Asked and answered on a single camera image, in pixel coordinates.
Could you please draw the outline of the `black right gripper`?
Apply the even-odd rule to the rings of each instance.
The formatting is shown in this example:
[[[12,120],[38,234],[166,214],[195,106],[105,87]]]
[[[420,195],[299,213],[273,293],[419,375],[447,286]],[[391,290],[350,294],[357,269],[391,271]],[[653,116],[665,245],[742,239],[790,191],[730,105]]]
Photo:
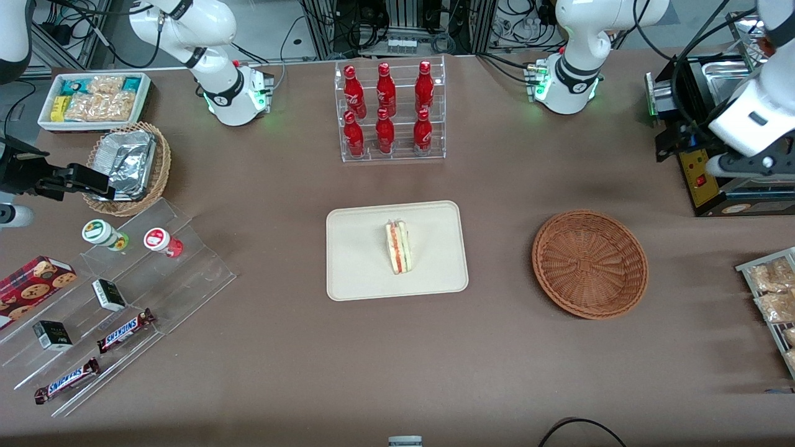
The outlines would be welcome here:
[[[46,160],[49,154],[39,151],[16,138],[2,138],[1,189],[13,195],[28,194],[43,196],[54,201],[63,201],[64,188],[68,192],[93,194],[103,200],[113,201],[116,189],[108,175],[85,165],[67,165],[67,178],[63,168],[51,165]]]

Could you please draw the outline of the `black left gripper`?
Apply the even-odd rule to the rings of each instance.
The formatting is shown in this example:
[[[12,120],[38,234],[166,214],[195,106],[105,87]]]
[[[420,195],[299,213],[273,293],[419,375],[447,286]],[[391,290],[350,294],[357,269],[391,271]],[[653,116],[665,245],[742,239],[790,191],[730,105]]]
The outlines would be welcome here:
[[[692,122],[679,118],[679,125],[665,127],[654,138],[654,155],[656,162],[661,163],[673,155],[685,155],[704,150],[707,156],[718,156],[726,153],[726,145],[716,137],[708,125],[716,117],[707,117],[696,127]]]

